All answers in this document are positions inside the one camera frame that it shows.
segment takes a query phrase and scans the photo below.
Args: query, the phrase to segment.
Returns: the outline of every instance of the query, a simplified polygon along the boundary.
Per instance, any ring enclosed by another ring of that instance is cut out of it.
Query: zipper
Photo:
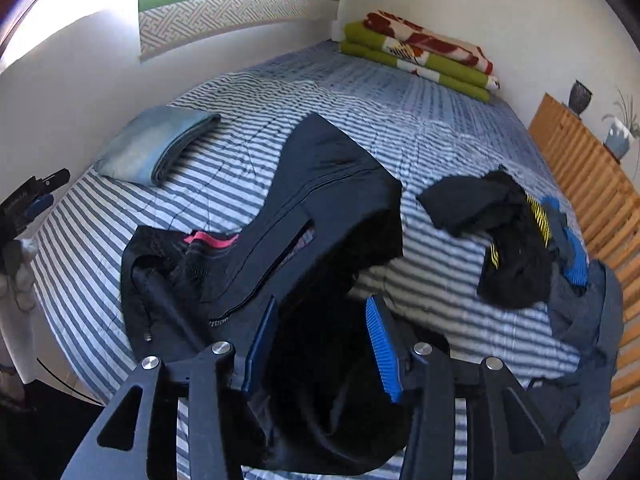
[[[314,191],[320,189],[321,187],[324,186],[328,186],[329,184],[333,184],[334,182],[338,182],[340,180],[344,180],[345,178],[351,178],[353,176],[356,176],[360,173],[367,173],[369,171],[373,171],[374,168],[367,168],[366,170],[358,170],[355,171],[354,173],[350,173],[347,174],[345,176],[340,176],[337,178],[332,178],[330,180],[327,180],[326,182],[323,182],[322,184],[317,184],[316,186],[313,186],[309,191],[307,191],[305,193],[305,195],[303,197],[301,197],[299,200],[297,200],[297,202],[286,212],[284,213],[283,216],[280,217],[280,219],[284,218],[290,211],[293,210],[293,208],[295,208],[300,202],[302,202],[306,197],[308,197],[311,193],[313,193]],[[298,234],[296,235],[296,237],[293,239],[292,241],[292,245],[290,246],[289,250],[291,248],[293,248],[295,246],[295,244],[298,242],[298,239],[300,238],[300,236],[302,236],[305,231],[309,228],[309,222],[306,223],[302,229],[300,229],[300,231],[298,232]],[[264,283],[265,279],[271,275],[271,273],[274,271],[274,269],[277,269],[277,267],[280,265],[281,261],[287,256],[287,254],[289,254],[287,251],[284,251],[280,257],[273,263],[270,265],[269,269],[267,269],[267,271],[264,273],[264,275],[261,277],[261,279],[258,281],[258,283],[256,283],[256,285],[254,286],[254,288],[247,294],[246,298],[242,301],[242,303],[230,308],[229,310],[227,310],[222,316],[219,317],[215,317],[211,320],[209,320],[209,325],[211,327],[217,327],[222,325],[223,323],[225,323],[234,313],[236,313],[238,310],[240,310],[242,307],[245,306],[245,304],[247,304],[249,298],[251,298],[254,294],[255,291],[258,290],[258,288]]]

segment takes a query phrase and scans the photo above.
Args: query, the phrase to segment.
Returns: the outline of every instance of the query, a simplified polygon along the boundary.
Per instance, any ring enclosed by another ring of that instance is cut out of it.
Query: cable
[[[37,359],[37,361],[40,363],[40,366],[42,366],[42,367],[43,367],[43,368],[44,368],[44,369],[49,373],[49,375],[51,375],[51,377],[53,377],[55,380],[57,380],[60,384],[63,384],[64,386],[66,386],[67,388],[69,388],[73,393],[78,394],[80,397],[83,397],[83,398],[85,398],[85,399],[87,399],[87,400],[91,401],[91,403],[92,403],[92,404],[95,404],[96,406],[101,406],[101,404],[99,404],[98,402],[96,402],[96,400],[95,400],[95,399],[92,399],[91,397],[86,396],[85,394],[81,394],[78,390],[76,390],[76,389],[72,388],[71,386],[69,386],[68,384],[66,384],[66,383],[65,383],[65,381],[63,381],[62,379],[60,379],[60,378],[59,378],[55,373],[53,373],[51,370],[49,370],[49,369],[45,366],[45,364],[44,364],[42,361],[40,361],[40,359],[39,359],[39,358],[37,358],[37,357],[36,357],[36,359]]]

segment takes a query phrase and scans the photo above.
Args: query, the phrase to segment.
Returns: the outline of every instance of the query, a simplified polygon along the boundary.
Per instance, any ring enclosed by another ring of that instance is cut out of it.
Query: pink strap
[[[194,240],[202,240],[204,243],[209,244],[214,249],[225,249],[229,247],[233,242],[236,241],[239,235],[232,236],[229,240],[217,240],[213,236],[206,234],[204,231],[198,231],[196,234],[187,236],[184,241],[188,244],[192,243]]]

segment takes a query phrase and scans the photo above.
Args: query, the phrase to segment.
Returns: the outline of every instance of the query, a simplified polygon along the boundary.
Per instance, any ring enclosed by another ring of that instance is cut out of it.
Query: yellow stripe
[[[498,249],[495,248],[495,244],[491,244],[489,246],[489,256],[491,256],[491,263],[494,264],[494,267],[498,268]]]
[[[547,247],[549,245],[549,240],[551,240],[551,228],[549,227],[549,220],[546,218],[545,210],[540,205],[540,202],[530,194],[527,194],[527,201],[529,202],[533,216],[536,218],[545,247]]]

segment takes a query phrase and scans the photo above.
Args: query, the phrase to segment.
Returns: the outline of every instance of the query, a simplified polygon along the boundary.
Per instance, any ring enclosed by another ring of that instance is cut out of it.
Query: white wall
[[[525,126],[545,92],[566,102],[576,79],[593,92],[582,118],[600,139],[616,86],[640,106],[640,52],[604,0],[341,0],[338,15],[344,24],[375,9],[482,46]],[[630,176],[637,155],[638,143],[623,161]]]
[[[50,12],[53,4],[59,8]],[[264,25],[140,63],[137,5],[137,0],[36,3],[34,16],[41,20],[67,10],[78,16],[86,9],[94,13],[59,30],[0,73],[0,202],[32,174],[44,177],[67,167],[73,181],[143,109],[165,104],[217,74],[330,36],[328,22]]]

